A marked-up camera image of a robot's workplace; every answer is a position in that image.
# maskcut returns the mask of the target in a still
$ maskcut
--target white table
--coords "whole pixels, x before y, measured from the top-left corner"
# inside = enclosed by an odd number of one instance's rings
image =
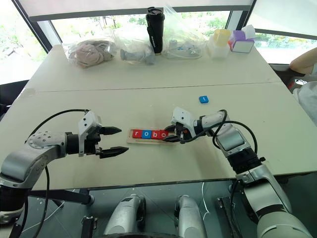
[[[280,82],[256,48],[249,54],[230,52],[226,60],[207,54],[195,60],[156,56],[152,66],[131,65],[118,56],[90,68],[71,65],[61,46],[54,46],[27,88],[37,92],[167,88],[206,85]]]
[[[198,97],[207,95],[208,104]],[[317,128],[283,83],[219,85],[184,88],[128,89],[40,93],[28,89],[14,102],[0,123],[0,164],[19,149],[28,134],[44,119],[62,110],[88,108],[100,115],[104,126],[117,126],[121,133],[104,136],[101,146],[127,146],[117,157],[79,158],[69,155],[51,162],[51,189],[107,187],[145,183],[219,180],[234,177],[230,164],[211,139],[185,145],[127,144],[131,127],[164,128],[174,107],[197,118],[227,109],[232,120],[248,125],[259,144],[259,156],[275,175],[317,171]],[[82,113],[69,113],[49,121],[43,129],[78,132]],[[244,135],[251,144],[248,132]],[[42,173],[34,189],[45,189]]]

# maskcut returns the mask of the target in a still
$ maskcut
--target black tumbler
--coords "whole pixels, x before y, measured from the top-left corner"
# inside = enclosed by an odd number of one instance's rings
[[[163,26],[165,16],[160,9],[149,7],[146,16],[148,22],[148,34],[155,54],[163,49]]]

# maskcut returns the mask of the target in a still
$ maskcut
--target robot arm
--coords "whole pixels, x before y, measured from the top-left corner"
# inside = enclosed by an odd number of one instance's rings
[[[79,134],[48,131],[32,134],[20,150],[6,157],[0,173],[0,224],[10,224],[20,216],[28,192],[49,162],[76,153],[107,158],[129,149],[112,147],[103,150],[99,147],[101,134],[111,135],[121,130],[103,127],[100,118],[92,111],[85,114],[78,126]]]
[[[245,207],[249,217],[258,223],[259,238],[311,238],[305,226],[291,214],[291,205],[283,189],[265,164],[258,158],[243,134],[233,126],[226,112],[194,119],[190,112],[175,108],[172,126],[176,136],[168,136],[169,142],[187,143],[199,136],[215,136],[218,147],[229,161],[236,178],[244,187]]]

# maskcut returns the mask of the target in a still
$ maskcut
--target black cable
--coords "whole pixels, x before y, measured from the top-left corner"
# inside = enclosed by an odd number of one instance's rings
[[[220,149],[220,147],[219,147],[219,146],[217,145],[217,143],[216,143],[216,136],[217,136],[218,132],[220,131],[221,127],[224,125],[224,122],[226,121],[226,118],[227,118],[227,115],[228,115],[228,112],[227,112],[227,110],[225,110],[225,109],[220,110],[220,112],[224,112],[222,122],[221,122],[221,124],[218,126],[218,128],[217,128],[217,130],[214,132],[214,134],[212,135],[212,143],[213,143],[213,145],[214,145],[216,148],[218,148],[218,149]]]
[[[69,113],[69,112],[88,112],[89,110],[88,109],[69,109],[69,110],[65,110],[65,111],[62,111],[62,112],[59,112],[59,113],[56,113],[52,116],[50,116],[49,118],[47,118],[46,120],[44,120],[43,122],[41,122],[32,132],[31,134],[29,135],[29,137],[31,135],[33,135],[42,125],[44,125],[45,123],[47,123],[50,119],[60,115],[60,114],[63,114],[63,113]]]
[[[45,195],[45,205],[44,205],[44,212],[43,212],[43,215],[42,215],[42,219],[41,219],[41,222],[39,224],[39,227],[35,233],[35,235],[33,236],[33,238],[36,238],[39,233],[40,233],[40,230],[43,226],[43,223],[44,223],[44,220],[45,220],[45,216],[46,216],[46,211],[48,209],[48,203],[49,203],[49,190],[50,190],[50,174],[49,174],[49,169],[47,166],[45,166],[45,172],[46,172],[46,178],[47,178],[47,184],[46,184],[46,195]]]
[[[238,180],[236,180],[234,183],[233,183],[233,186],[231,187],[231,193],[230,193],[230,218],[231,218],[231,222],[234,226],[234,229],[236,230],[237,234],[239,237],[242,238],[242,235],[240,233],[240,229],[238,228],[235,220],[234,220],[234,217],[233,217],[233,195],[234,195],[234,191],[236,190],[236,187],[238,185]]]
[[[246,125],[244,125],[243,123],[241,122],[238,122],[238,121],[235,121],[235,120],[226,120],[224,122],[218,122],[206,129],[204,129],[202,132],[198,133],[197,135],[195,135],[193,138],[191,139],[188,139],[188,140],[183,140],[183,139],[179,139],[182,143],[188,143],[188,142],[191,142],[193,140],[196,140],[198,137],[204,135],[206,132],[210,131],[212,128],[216,127],[216,126],[219,126],[219,125],[224,125],[226,123],[232,123],[232,124],[237,124],[237,125],[241,125],[243,126],[252,136],[252,139],[253,139],[253,142],[254,142],[254,152],[257,154],[258,153],[258,142],[257,142],[257,139],[254,135],[254,133],[251,131],[250,128],[248,128]]]

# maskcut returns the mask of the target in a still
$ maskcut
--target beige cloth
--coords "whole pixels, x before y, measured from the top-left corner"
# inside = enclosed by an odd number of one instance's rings
[[[81,67],[90,67],[103,61],[108,61],[113,57],[113,55],[109,53],[110,47],[114,47],[114,43],[109,41],[90,40],[81,42],[80,45],[69,54],[69,61]]]

